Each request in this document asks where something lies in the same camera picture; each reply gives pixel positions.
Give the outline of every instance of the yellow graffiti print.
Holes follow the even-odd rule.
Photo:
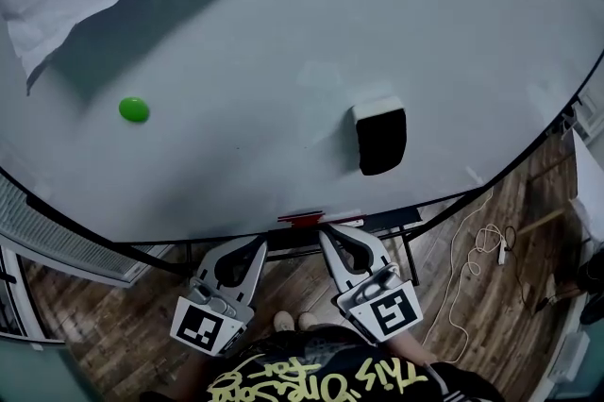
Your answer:
[[[323,400],[324,402],[358,402],[361,399],[354,389],[348,389],[348,380],[341,374],[328,374],[321,380],[309,372],[315,372],[322,368],[320,363],[304,365],[297,357],[290,357],[288,361],[265,363],[262,370],[250,374],[246,378],[258,377],[271,378],[253,386],[243,385],[243,375],[240,370],[255,359],[263,357],[264,354],[255,355],[238,365],[234,370],[226,372],[208,387],[212,402],[254,402],[256,399],[264,399],[268,402],[278,402],[279,399],[273,394],[267,393],[267,389],[273,389],[277,395],[287,395],[289,402],[303,402],[306,400]],[[376,380],[379,386],[386,391],[397,387],[403,394],[405,387],[415,382],[428,381],[425,376],[418,376],[415,366],[407,362],[407,376],[402,375],[401,361],[392,358],[392,366],[386,360],[378,362],[367,359],[355,375],[355,379],[365,382],[364,390],[371,392]]]

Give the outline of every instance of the power cord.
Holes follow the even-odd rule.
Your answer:
[[[446,284],[446,290],[445,290],[445,296],[443,298],[443,303],[441,304],[441,307],[439,307],[438,312],[436,313],[436,316],[434,317],[434,321],[432,322],[432,325],[430,326],[428,333],[426,334],[426,337],[424,338],[424,341],[422,342],[422,344],[426,343],[426,340],[428,339],[430,333],[432,332],[432,329],[434,329],[434,327],[436,326],[436,322],[438,321],[438,318],[441,314],[441,312],[443,311],[443,308],[445,307],[445,303],[446,303],[446,299],[448,297],[449,294],[449,290],[451,288],[451,283],[453,282],[453,278],[455,277],[455,265],[453,262],[453,251],[454,251],[454,244],[455,244],[455,240],[458,236],[458,234],[461,231],[461,227],[463,226],[463,224],[465,223],[465,221],[467,221],[470,217],[472,217],[474,214],[480,212],[481,210],[484,209],[484,207],[486,206],[486,204],[493,198],[493,189],[491,189],[489,196],[487,197],[487,199],[482,203],[482,205],[476,209],[475,211],[471,212],[469,215],[467,215],[465,218],[463,218],[463,220],[460,223],[460,226],[458,227],[457,231],[455,232],[455,234],[453,235],[453,238],[451,239],[451,244],[449,246],[449,264],[450,264],[450,268],[451,268],[451,276],[449,277],[449,280]],[[507,239],[507,234],[508,231],[511,230],[512,231],[512,238],[510,239],[510,243]],[[487,236],[489,233],[495,234],[496,235],[496,239],[497,242],[494,246],[492,247],[487,247]],[[463,276],[463,269],[467,266],[468,269],[470,270],[471,275],[473,276],[479,276],[480,272],[481,272],[481,268],[480,265],[474,261],[470,259],[470,255],[472,255],[473,252],[477,252],[479,254],[489,254],[489,253],[493,253],[494,251],[496,251],[499,246],[504,243],[504,249],[510,253],[513,254],[514,259],[516,261],[515,263],[515,269],[514,269],[514,275],[516,278],[516,282],[518,283],[518,287],[520,288],[520,297],[522,298],[522,303],[524,305],[524,307],[531,312],[531,309],[529,307],[529,304],[527,303],[527,300],[525,299],[524,296],[524,291],[523,291],[523,286],[522,286],[522,282],[520,280],[520,276],[518,274],[518,257],[516,256],[516,253],[513,251],[515,245],[516,245],[516,230],[514,229],[513,226],[506,226],[505,229],[503,230],[503,232],[501,232],[501,230],[495,226],[494,224],[488,224],[485,227],[482,227],[481,229],[478,230],[475,238],[474,238],[474,247],[472,249],[470,249],[470,251],[468,251],[467,254],[467,261],[463,264],[463,266],[461,267],[460,270],[460,274],[459,274],[459,282],[458,282],[458,287],[457,287],[457,292],[455,294],[455,297],[453,298],[453,303],[451,304],[451,308],[449,309],[449,314],[448,314],[448,322],[451,326],[461,330],[463,332],[463,334],[465,335],[465,342],[463,344],[463,349],[461,350],[460,354],[458,355],[457,358],[455,358],[454,360],[448,360],[448,363],[457,363],[458,361],[460,361],[461,357],[463,356],[463,354],[465,353],[465,350],[467,349],[467,346],[470,342],[470,335],[467,332],[467,330],[456,324],[453,320],[452,320],[452,313],[453,313],[453,309],[455,309],[455,304],[458,301],[458,298],[460,297],[460,293],[461,293],[461,281],[462,281],[462,276]]]
[[[511,243],[511,241],[507,241],[506,238],[506,247],[505,250],[512,254],[515,264],[514,264],[514,276],[516,277],[516,283],[518,284],[518,288],[520,288],[520,298],[522,299],[522,304],[525,306],[525,308],[528,310],[529,313],[531,313],[531,317],[532,317],[532,310],[530,309],[529,303],[527,303],[527,300],[525,299],[525,290],[524,287],[522,286],[522,281],[520,280],[520,275],[518,274],[518,265],[520,264],[520,261],[518,260],[518,257],[516,256],[516,253],[514,252],[514,247],[516,246],[516,229],[514,228],[514,226],[506,226],[503,229],[503,234],[507,236],[508,230],[511,229],[512,233],[513,233],[513,244]]]
[[[445,307],[445,302],[446,302],[446,298],[448,297],[449,294],[449,289],[451,288],[451,282],[453,281],[453,278],[455,277],[455,264],[453,262],[453,245],[455,243],[455,239],[457,238],[457,235],[460,233],[461,231],[461,227],[463,226],[463,223],[465,223],[468,219],[470,219],[474,214],[481,212],[484,207],[487,205],[487,203],[493,198],[493,188],[491,188],[491,191],[489,192],[489,196],[486,198],[486,200],[482,203],[482,205],[472,211],[470,214],[468,214],[467,216],[465,216],[463,218],[463,220],[460,223],[460,226],[457,228],[457,231],[455,231],[455,234],[453,235],[453,238],[451,239],[451,245],[449,247],[449,265],[451,268],[451,276],[449,277],[448,282],[446,283],[446,290],[445,290],[445,296],[443,297],[443,303],[441,304],[441,307],[438,309],[438,312],[436,313],[436,316],[434,317],[434,321],[432,322],[432,325],[430,326],[428,333],[426,334],[426,337],[424,337],[424,341],[422,342],[422,344],[426,343],[426,340],[428,339],[432,329],[434,329],[434,327],[436,326],[436,322],[438,321],[438,317],[441,314],[441,311],[443,311],[443,308]],[[478,246],[478,234],[480,232],[484,232],[484,243],[482,246]],[[461,353],[459,354],[459,356],[454,359],[451,360],[449,363],[457,363],[458,361],[460,361],[461,356],[463,355],[463,353],[465,352],[465,349],[468,346],[468,342],[470,341],[470,335],[468,334],[468,332],[465,330],[465,328],[457,325],[456,323],[453,322],[453,320],[451,320],[451,313],[453,311],[453,308],[455,307],[455,303],[457,302],[457,299],[460,296],[460,292],[461,292],[461,275],[463,274],[463,268],[465,268],[465,266],[469,266],[470,272],[474,275],[477,276],[480,274],[480,266],[474,262],[470,260],[470,254],[473,251],[478,251],[479,253],[485,252],[485,253],[490,253],[492,251],[494,251],[495,249],[497,249],[499,247],[499,245],[501,244],[501,240],[505,239],[503,238],[503,235],[499,232],[499,243],[497,243],[497,246],[495,246],[495,248],[487,250],[486,249],[486,236],[487,236],[487,232],[499,232],[499,229],[494,226],[494,225],[487,225],[486,227],[484,227],[483,229],[481,229],[476,237],[474,238],[474,242],[475,242],[475,246],[468,252],[468,261],[461,267],[461,271],[460,271],[460,282],[458,283],[458,290],[457,290],[457,294],[455,295],[455,299],[453,300],[453,304],[451,305],[451,309],[449,310],[449,324],[457,329],[460,329],[463,334],[465,335],[465,343],[463,344],[463,349],[461,350]],[[474,272],[472,270],[472,266],[475,265],[478,267],[478,270],[476,272]]]

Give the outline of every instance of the shoe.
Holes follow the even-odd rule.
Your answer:
[[[278,312],[273,318],[275,331],[294,331],[294,318],[287,311]]]
[[[315,325],[319,325],[319,320],[309,311],[305,311],[298,317],[298,327],[302,331],[309,331],[309,328]]]

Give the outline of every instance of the wooden stick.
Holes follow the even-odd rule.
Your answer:
[[[535,221],[534,223],[531,223],[528,226],[524,226],[522,229],[519,229],[518,232],[516,233],[516,236],[522,236],[524,234],[530,233],[531,231],[535,230],[537,227],[547,224],[550,221],[553,221],[554,219],[556,219],[557,217],[562,216],[565,211],[566,211],[566,206],[564,206],[563,208],[553,210],[547,216],[544,216],[541,219],[538,219],[537,221]]]

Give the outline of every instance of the parquet floor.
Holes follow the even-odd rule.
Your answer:
[[[453,250],[456,276],[451,293],[427,339],[427,347],[443,360],[457,358],[463,348],[463,334],[447,321],[448,308],[476,233],[489,223],[501,229],[525,226],[564,206],[576,195],[574,158],[530,183],[527,180],[566,154],[560,139],[550,138],[496,185],[484,209],[462,226]],[[412,329],[420,341],[443,302],[450,276],[451,238],[461,220],[485,198],[486,194],[411,244],[421,280],[417,293],[425,314],[425,321]],[[422,217],[429,219],[444,208],[445,204],[423,208]],[[470,340],[459,366],[492,381],[506,400],[527,400],[545,369],[567,305],[561,303],[537,315],[532,314],[533,308],[549,273],[556,271],[558,277],[565,277],[575,269],[579,242],[579,222],[567,212],[516,240],[513,251],[517,260],[508,256],[506,264],[498,266],[496,252],[475,252],[472,260],[479,263],[480,276],[471,276],[467,267],[463,270],[453,321],[467,329]],[[403,273],[409,275],[400,240],[386,244]],[[202,251],[194,254],[200,258]],[[182,250],[174,249],[169,257],[182,259]],[[141,391],[165,384],[176,375],[189,353],[185,345],[168,336],[177,297],[186,292],[183,279],[151,270],[125,290],[67,276],[33,262],[26,264],[26,270],[50,333],[67,341],[107,400],[136,400]],[[268,333],[278,310],[293,315],[311,310],[323,322],[347,323],[330,303],[335,293],[321,256],[267,263],[256,298],[259,310],[246,336]]]

